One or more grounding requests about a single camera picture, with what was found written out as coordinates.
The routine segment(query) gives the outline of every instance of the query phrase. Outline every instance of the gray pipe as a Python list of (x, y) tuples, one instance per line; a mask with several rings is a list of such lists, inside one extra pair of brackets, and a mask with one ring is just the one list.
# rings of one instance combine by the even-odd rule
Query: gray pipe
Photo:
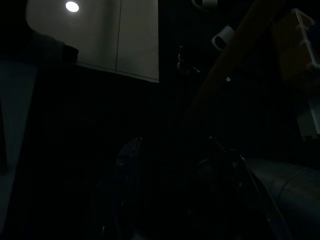
[(295, 240), (320, 240), (320, 171), (261, 159), (247, 164), (272, 195)]

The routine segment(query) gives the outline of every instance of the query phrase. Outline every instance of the cardboard box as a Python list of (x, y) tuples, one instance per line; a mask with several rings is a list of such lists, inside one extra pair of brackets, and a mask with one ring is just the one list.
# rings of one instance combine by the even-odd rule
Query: cardboard box
[(320, 57), (307, 31), (315, 21), (298, 9), (271, 29), (283, 81), (304, 92), (320, 93)]

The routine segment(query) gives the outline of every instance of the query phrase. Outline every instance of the white wall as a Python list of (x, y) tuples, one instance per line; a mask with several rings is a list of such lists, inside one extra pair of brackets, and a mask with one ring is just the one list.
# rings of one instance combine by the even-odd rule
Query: white wall
[(8, 173), (0, 176), (0, 231), (3, 228), (24, 137), (38, 68), (0, 60), (0, 97)]

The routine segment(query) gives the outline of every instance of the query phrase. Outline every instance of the ceiling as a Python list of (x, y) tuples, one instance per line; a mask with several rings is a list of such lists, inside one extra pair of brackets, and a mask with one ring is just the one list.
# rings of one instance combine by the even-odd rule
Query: ceiling
[(79, 65), (158, 82), (158, 0), (67, 2), (29, 0), (28, 24), (77, 48)]

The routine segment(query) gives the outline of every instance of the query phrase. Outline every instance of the wooden plank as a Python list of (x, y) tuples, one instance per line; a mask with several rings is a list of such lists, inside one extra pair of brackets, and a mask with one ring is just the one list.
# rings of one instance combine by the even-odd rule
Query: wooden plank
[(255, 42), (270, 24), (286, 0), (255, 0), (236, 29), (195, 96), (182, 126), (191, 127), (203, 115), (209, 100), (217, 93), (226, 78), (238, 67)]

